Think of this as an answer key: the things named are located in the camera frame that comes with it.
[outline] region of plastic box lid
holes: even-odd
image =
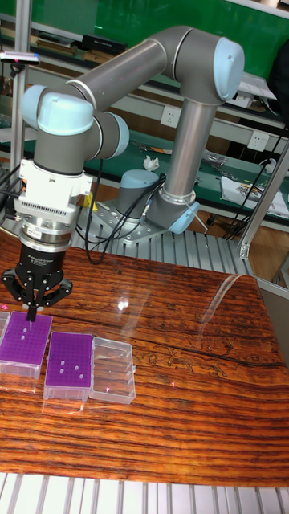
[[[12,312],[11,316],[8,312],[0,313],[0,373],[37,379],[51,330],[52,316],[36,316],[33,323],[27,321],[26,316],[25,312]]]
[[[44,399],[90,398],[129,404],[136,397],[132,346],[91,335],[53,332]]]

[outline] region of wood grain surface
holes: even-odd
[[[0,248],[2,273],[20,244]],[[64,272],[52,330],[131,343],[136,399],[44,401],[46,359],[39,381],[0,376],[0,471],[289,485],[289,374],[254,278],[78,249]],[[22,310],[2,284],[0,300]]]

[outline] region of light blue joint cap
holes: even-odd
[[[197,214],[199,210],[199,202],[193,203],[192,206],[190,206],[190,209],[187,209],[179,219],[173,225],[171,225],[168,230],[173,232],[174,234],[181,234],[185,231],[186,228],[188,228],[189,224],[193,221],[195,215]]]
[[[227,38],[220,38],[214,52],[214,82],[222,100],[230,100],[236,94],[244,64],[242,47]]]
[[[86,100],[71,95],[49,92],[44,95],[38,127],[54,136],[74,136],[90,129],[93,107]]]
[[[118,114],[113,114],[112,112],[109,114],[111,114],[116,119],[120,131],[120,139],[116,147],[116,151],[111,157],[109,157],[109,159],[112,159],[113,157],[121,155],[126,150],[129,143],[129,130],[126,122],[121,116],[118,116]]]
[[[148,187],[158,180],[158,175],[146,169],[130,169],[126,171],[120,181],[120,187],[128,190],[136,190]]]
[[[36,84],[31,86],[27,91],[25,91],[22,102],[21,102],[21,114],[23,116],[24,121],[26,121],[31,127],[34,129],[37,128],[37,108],[39,104],[39,98],[43,89],[46,89],[47,86],[41,86]]]

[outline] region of green wall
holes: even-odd
[[[16,0],[0,0],[14,15]],[[289,19],[226,0],[34,0],[34,22],[96,34],[132,46],[173,25],[225,35],[242,45],[246,71],[267,78],[278,48],[289,39]]]

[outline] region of electrical outlet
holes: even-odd
[[[266,148],[266,144],[269,141],[269,134],[265,132],[256,132],[253,131],[251,139],[247,145],[247,148],[252,150],[256,150],[257,152],[263,152]]]
[[[180,115],[181,110],[178,107],[166,105],[161,116],[161,124],[175,129],[180,119]]]

